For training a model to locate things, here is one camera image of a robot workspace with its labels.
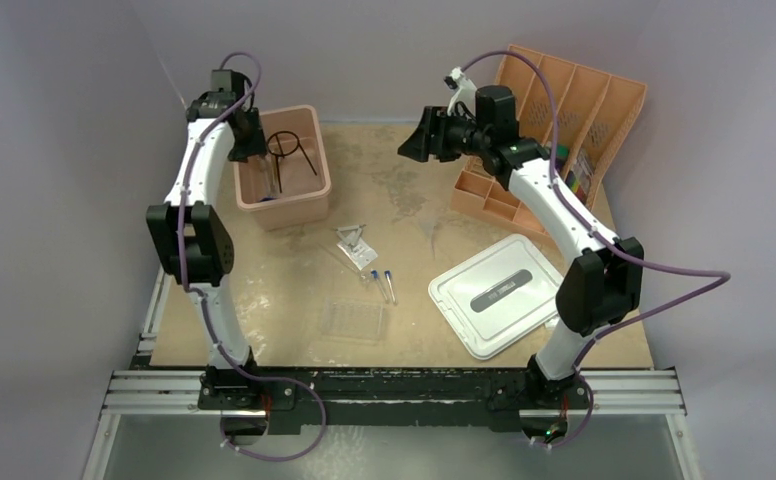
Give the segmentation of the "clay pipe triangle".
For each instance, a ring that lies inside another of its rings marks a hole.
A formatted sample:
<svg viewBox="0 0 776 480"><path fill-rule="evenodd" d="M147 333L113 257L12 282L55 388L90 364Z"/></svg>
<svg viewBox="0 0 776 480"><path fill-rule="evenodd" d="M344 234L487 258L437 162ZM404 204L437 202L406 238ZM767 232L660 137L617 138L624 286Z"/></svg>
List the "clay pipe triangle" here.
<svg viewBox="0 0 776 480"><path fill-rule="evenodd" d="M361 239L365 227L365 224L337 227L335 233L339 238L339 245L344 249L354 250Z"/></svg>

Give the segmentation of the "white paper packet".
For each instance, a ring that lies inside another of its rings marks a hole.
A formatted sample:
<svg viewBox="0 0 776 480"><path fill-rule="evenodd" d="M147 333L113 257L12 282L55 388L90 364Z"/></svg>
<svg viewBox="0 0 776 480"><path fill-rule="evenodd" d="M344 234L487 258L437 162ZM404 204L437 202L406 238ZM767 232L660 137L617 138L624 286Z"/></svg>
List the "white paper packet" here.
<svg viewBox="0 0 776 480"><path fill-rule="evenodd" d="M378 258L378 253L363 238L350 246L344 241L339 241L336 246L353 263L359 271L367 270L369 265Z"/></svg>

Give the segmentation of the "graduated cylinder blue base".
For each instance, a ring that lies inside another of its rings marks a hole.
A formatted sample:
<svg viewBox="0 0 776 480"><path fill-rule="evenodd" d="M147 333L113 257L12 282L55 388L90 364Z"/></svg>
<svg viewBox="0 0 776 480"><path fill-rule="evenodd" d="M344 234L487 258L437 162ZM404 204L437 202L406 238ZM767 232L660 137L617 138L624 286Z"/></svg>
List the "graduated cylinder blue base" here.
<svg viewBox="0 0 776 480"><path fill-rule="evenodd" d="M261 201L277 199L282 193L278 158L274 155L261 156L260 169L263 172L265 183L265 193Z"/></svg>

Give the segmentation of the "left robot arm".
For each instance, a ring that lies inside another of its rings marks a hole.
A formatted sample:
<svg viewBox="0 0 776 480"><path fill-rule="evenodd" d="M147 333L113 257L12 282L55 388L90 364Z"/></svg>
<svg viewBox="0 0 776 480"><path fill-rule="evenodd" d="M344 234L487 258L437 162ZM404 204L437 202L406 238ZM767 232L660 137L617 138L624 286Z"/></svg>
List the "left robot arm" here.
<svg viewBox="0 0 776 480"><path fill-rule="evenodd" d="M208 364L201 376L202 405L230 401L248 409L264 391L228 284L233 240L215 209L224 167L267 153L253 105L256 86L231 69L212 72L210 89L186 110L188 139L177 178L166 198L145 214L163 271L182 287L203 324Z"/></svg>

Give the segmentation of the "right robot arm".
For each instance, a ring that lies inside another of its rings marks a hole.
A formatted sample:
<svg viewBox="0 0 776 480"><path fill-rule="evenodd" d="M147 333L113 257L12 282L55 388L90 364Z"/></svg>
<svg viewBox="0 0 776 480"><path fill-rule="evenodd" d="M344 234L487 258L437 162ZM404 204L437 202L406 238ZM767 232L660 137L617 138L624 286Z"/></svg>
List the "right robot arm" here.
<svg viewBox="0 0 776 480"><path fill-rule="evenodd" d="M528 362L525 392L548 407L565 391L589 342L638 308L644 249L598 221L562 183L551 151L520 133L511 90L489 85L474 94L471 117L427 106L412 135L397 149L417 162L462 155L481 159L488 175L525 205L568 265L555 297L560 318L546 345Z"/></svg>

